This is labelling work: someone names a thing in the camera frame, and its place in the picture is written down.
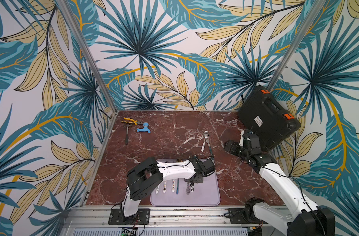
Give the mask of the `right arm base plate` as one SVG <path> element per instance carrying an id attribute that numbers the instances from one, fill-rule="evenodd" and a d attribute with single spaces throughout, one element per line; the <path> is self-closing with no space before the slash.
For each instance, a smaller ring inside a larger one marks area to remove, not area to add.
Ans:
<path id="1" fill-rule="evenodd" d="M 249 208 L 235 207 L 228 208 L 227 211 L 224 217 L 228 218 L 231 224 L 258 224 L 260 222 Z"/>

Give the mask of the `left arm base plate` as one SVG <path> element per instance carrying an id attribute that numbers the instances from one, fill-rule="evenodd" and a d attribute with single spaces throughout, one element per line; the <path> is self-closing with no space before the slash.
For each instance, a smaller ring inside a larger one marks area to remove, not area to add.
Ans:
<path id="1" fill-rule="evenodd" d="M 108 225 L 148 225 L 151 210 L 149 208 L 139 208 L 133 216 L 125 217 L 120 208 L 111 209 Z"/>

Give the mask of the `ornate all-silver fork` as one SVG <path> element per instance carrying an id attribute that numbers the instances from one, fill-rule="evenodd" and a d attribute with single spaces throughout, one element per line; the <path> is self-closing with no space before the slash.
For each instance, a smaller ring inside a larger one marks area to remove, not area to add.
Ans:
<path id="1" fill-rule="evenodd" d="M 190 194 L 190 192 L 191 192 L 191 190 L 190 190 L 190 183 L 187 183 L 187 185 L 186 185 L 186 194 L 187 195 L 189 195 Z"/>

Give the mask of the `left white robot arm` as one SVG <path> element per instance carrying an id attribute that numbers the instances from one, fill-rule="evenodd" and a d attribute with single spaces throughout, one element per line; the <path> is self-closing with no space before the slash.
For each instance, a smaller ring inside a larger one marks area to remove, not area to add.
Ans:
<path id="1" fill-rule="evenodd" d="M 125 218 L 135 216 L 142 199 L 150 195 L 167 180 L 183 179 L 186 194 L 194 191 L 194 185 L 203 183 L 204 178 L 215 172 L 214 159 L 199 159 L 196 155 L 183 162 L 165 163 L 150 157 L 136 165 L 127 173 L 126 195 L 121 203 Z"/>

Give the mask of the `iridescent spoon with blue handle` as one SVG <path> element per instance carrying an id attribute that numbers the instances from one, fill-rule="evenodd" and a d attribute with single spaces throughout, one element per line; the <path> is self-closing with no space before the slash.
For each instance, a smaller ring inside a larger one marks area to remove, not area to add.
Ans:
<path id="1" fill-rule="evenodd" d="M 177 183 L 176 183 L 176 194 L 179 194 L 179 179 L 177 179 Z"/>

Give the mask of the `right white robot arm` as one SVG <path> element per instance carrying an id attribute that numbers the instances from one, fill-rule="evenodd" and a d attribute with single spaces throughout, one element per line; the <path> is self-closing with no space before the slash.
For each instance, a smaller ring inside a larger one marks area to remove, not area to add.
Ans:
<path id="1" fill-rule="evenodd" d="M 224 149 L 252 167 L 272 187 L 289 211 L 283 213 L 261 199 L 252 198 L 245 203 L 242 211 L 245 221 L 268 223 L 286 236 L 335 234 L 333 212 L 309 199 L 296 179 L 285 175 L 276 160 L 262 151 L 256 134 L 243 132 L 240 141 L 228 140 Z"/>

